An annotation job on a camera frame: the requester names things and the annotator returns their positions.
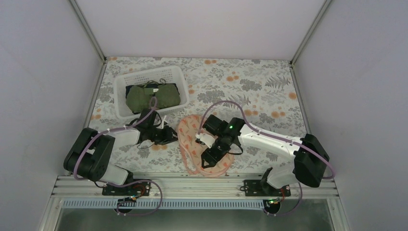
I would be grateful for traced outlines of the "pink floral mesh laundry bag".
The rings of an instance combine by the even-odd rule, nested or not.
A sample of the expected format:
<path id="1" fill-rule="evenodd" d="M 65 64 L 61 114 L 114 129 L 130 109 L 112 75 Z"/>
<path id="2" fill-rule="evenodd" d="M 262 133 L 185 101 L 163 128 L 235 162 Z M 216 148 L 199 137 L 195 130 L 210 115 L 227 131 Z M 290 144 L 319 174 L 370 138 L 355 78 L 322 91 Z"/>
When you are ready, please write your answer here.
<path id="1" fill-rule="evenodd" d="M 195 142 L 201 120 L 201 115 L 189 115 L 179 122 L 176 132 L 180 153 L 189 174 L 201 174 L 207 178 L 215 178 L 227 173 L 234 161 L 234 156 L 227 154 L 215 167 L 202 168 L 201 154 L 205 151 L 206 146 Z"/>

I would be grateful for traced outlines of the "white plastic laundry basket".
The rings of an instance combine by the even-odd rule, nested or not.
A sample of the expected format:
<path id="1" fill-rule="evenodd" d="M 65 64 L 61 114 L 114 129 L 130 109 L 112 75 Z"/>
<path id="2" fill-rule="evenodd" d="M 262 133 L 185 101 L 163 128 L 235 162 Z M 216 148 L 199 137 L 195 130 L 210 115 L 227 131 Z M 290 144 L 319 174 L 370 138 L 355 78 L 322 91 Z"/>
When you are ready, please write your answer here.
<path id="1" fill-rule="evenodd" d="M 158 82 L 161 79 L 164 79 L 166 83 L 176 84 L 180 94 L 180 105 L 160 109 L 158 113 L 161 115 L 167 115 L 185 108 L 190 103 L 187 82 L 181 68 L 173 65 L 116 76 L 113 82 L 116 116 L 123 120 L 130 120 L 139 117 L 138 115 L 133 114 L 126 106 L 125 101 L 127 86 L 140 85 L 148 82 L 149 80 Z"/>

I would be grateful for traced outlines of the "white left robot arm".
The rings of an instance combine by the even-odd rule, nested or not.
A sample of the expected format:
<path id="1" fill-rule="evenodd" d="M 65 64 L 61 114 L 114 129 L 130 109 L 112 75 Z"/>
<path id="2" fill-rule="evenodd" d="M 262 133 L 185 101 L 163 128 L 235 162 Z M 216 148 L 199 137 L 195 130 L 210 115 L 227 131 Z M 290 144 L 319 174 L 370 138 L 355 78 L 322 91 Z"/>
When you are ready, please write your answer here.
<path id="1" fill-rule="evenodd" d="M 84 128 L 65 157 L 63 167 L 77 180 L 113 184 L 120 194 L 127 195 L 133 191 L 134 181 L 130 179 L 130 171 L 110 163 L 112 151 L 144 141 L 166 145 L 177 140 L 176 131 L 156 111 L 144 109 L 138 118 L 119 128 L 103 132 Z"/>

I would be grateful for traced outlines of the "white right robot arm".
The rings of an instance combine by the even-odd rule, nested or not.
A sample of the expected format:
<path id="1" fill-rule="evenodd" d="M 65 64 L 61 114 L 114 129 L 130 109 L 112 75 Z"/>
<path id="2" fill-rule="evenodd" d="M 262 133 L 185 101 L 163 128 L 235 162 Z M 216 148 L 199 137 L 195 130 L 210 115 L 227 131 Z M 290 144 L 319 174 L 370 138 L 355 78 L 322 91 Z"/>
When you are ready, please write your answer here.
<path id="1" fill-rule="evenodd" d="M 323 180 L 329 156 L 318 139 L 306 134 L 304 137 L 284 136 L 261 130 L 244 119 L 234 117 L 230 122 L 210 115 L 202 124 L 204 132 L 196 134 L 196 142 L 206 145 L 201 154 L 202 168 L 215 167 L 231 154 L 231 147 L 240 150 L 252 147 L 276 154 L 288 163 L 281 167 L 270 167 L 255 184 L 245 182 L 242 189 L 246 196 L 283 195 L 293 183 L 318 188 Z"/>

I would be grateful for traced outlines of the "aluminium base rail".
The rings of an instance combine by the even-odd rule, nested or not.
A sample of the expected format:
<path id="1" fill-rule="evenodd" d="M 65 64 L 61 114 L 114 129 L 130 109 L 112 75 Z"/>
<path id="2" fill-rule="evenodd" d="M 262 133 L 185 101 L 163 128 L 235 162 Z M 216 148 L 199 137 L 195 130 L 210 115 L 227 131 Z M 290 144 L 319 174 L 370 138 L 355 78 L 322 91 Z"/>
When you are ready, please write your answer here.
<path id="1" fill-rule="evenodd" d="M 240 191 L 244 180 L 257 180 L 259 173 L 225 174 L 217 178 L 206 178 L 201 175 L 186 175 L 181 173 L 150 173 L 135 174 L 137 179 L 148 179 L 159 186 L 152 186 L 150 199 L 160 198 L 163 192 L 165 199 L 245 199 L 245 193 Z M 337 199 L 339 194 L 333 180 L 323 180 L 318 188 L 310 188 L 290 184 L 291 196 L 297 199 L 303 192 L 305 199 Z M 76 180 L 72 176 L 58 176 L 51 193 L 59 198 L 101 198 L 102 189 L 92 182 Z"/>

